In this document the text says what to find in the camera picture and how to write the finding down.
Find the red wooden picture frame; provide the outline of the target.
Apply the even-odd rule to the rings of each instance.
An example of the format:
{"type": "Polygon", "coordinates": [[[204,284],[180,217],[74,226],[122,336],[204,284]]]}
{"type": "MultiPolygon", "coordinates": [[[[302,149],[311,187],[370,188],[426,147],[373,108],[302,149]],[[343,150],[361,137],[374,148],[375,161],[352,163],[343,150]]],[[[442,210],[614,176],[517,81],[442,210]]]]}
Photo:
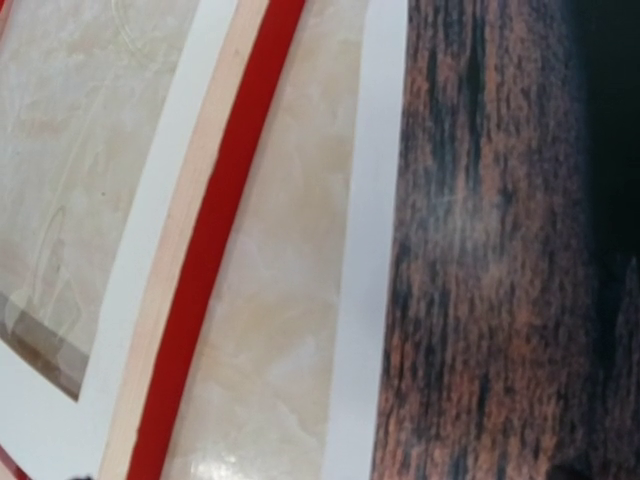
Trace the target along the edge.
{"type": "Polygon", "coordinates": [[[77,400],[1,352],[1,472],[157,479],[304,5],[204,1],[107,283],[77,400]]]}

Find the red sunset photo white border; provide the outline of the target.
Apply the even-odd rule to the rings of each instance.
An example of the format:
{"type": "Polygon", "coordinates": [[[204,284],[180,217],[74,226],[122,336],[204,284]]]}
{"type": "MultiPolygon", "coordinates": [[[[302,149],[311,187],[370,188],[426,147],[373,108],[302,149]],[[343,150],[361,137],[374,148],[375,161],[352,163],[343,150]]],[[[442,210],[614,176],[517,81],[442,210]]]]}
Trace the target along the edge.
{"type": "Polygon", "coordinates": [[[639,475],[639,5],[373,1],[325,479],[639,475]]]}

